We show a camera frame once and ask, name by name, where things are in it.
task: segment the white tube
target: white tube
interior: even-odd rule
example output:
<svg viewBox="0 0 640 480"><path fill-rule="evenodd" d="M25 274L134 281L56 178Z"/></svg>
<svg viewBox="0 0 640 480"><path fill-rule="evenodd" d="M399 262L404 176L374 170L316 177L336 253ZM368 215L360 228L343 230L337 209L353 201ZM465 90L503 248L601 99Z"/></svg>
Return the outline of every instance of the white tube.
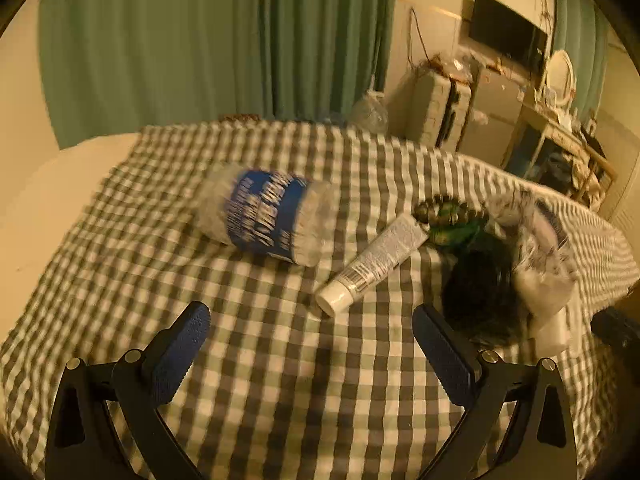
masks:
<svg viewBox="0 0 640 480"><path fill-rule="evenodd" d="M384 280L427 238L427 231L411 213L401 214L316 294L318 305L329 316L335 316Z"/></svg>

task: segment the green curtain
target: green curtain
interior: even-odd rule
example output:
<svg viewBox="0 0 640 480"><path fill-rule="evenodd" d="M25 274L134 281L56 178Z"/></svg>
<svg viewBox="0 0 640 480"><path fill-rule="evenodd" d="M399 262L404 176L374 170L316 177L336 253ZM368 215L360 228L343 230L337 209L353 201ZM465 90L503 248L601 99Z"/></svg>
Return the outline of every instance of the green curtain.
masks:
<svg viewBox="0 0 640 480"><path fill-rule="evenodd" d="M585 121L597 111L607 65L609 22L593 0L556 0L552 50L569 54L576 76L573 106Z"/></svg>
<svg viewBox="0 0 640 480"><path fill-rule="evenodd" d="M41 0L61 148L146 124L326 120L384 85L395 0Z"/></svg>

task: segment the blue grip pad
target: blue grip pad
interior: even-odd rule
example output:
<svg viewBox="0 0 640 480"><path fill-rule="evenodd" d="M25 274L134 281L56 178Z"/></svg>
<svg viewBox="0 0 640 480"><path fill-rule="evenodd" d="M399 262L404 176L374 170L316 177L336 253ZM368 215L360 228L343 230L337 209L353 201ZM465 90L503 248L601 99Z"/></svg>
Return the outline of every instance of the blue grip pad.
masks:
<svg viewBox="0 0 640 480"><path fill-rule="evenodd" d="M145 349L149 356L143 375L156 405L167 404L174 398L207 338L210 323L209 308L191 301L174 324L156 335Z"/></svg>
<svg viewBox="0 0 640 480"><path fill-rule="evenodd" d="M468 348L457 348L461 342L432 306L421 305L414 310L412 329L449 400L470 407L476 398L476 381L469 342Z"/></svg>

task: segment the blue bottle label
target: blue bottle label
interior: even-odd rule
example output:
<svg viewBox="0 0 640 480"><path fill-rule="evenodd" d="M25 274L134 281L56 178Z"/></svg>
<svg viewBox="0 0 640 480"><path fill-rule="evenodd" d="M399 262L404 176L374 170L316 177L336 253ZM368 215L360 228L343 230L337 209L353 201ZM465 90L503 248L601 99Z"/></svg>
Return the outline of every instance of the blue bottle label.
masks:
<svg viewBox="0 0 640 480"><path fill-rule="evenodd" d="M226 204L226 232L234 245L293 262L293 225L307 184L287 173L241 175Z"/></svg>

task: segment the screw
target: screw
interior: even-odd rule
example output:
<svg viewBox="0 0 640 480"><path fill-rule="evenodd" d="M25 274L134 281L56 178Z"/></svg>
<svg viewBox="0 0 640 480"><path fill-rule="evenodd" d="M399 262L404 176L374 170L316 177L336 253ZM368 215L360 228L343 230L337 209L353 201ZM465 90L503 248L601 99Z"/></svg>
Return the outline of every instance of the screw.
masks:
<svg viewBox="0 0 640 480"><path fill-rule="evenodd" d="M542 365L550 372L553 372L556 369L556 363L553 361L553 359L549 359L548 357L542 359Z"/></svg>
<svg viewBox="0 0 640 480"><path fill-rule="evenodd" d="M67 370L75 370L79 366L80 366L80 359L78 359L77 357L72 357L71 359L69 359L69 361L66 362Z"/></svg>
<svg viewBox="0 0 640 480"><path fill-rule="evenodd" d="M127 363L135 363L138 359L142 357L140 350L129 350L126 354L124 354L124 360Z"/></svg>
<svg viewBox="0 0 640 480"><path fill-rule="evenodd" d="M482 359L488 363L497 363L500 356L493 350L485 350L482 352Z"/></svg>

